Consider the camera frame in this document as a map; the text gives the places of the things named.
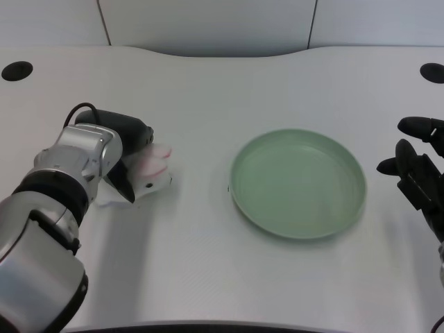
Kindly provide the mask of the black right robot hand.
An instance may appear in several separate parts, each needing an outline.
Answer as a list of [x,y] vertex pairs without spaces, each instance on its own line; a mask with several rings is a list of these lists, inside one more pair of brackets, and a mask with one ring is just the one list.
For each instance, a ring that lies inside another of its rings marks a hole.
[[[405,117],[398,129],[406,135],[428,143],[443,157],[443,121],[425,117]],[[398,189],[416,210],[420,210],[436,238],[443,242],[443,174],[426,154],[419,155],[401,139],[395,156],[381,161],[377,171],[397,176]]]

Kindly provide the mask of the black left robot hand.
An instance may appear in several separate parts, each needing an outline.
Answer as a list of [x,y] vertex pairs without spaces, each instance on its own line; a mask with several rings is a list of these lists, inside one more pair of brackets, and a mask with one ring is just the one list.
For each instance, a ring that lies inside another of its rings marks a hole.
[[81,112],[75,124],[98,124],[115,131],[121,139],[123,151],[119,161],[110,169],[106,176],[107,182],[128,202],[135,202],[135,191],[129,181],[129,167],[123,163],[125,157],[139,153],[153,142],[153,129],[142,120],[128,115],[97,110],[99,122],[96,122],[91,110]]

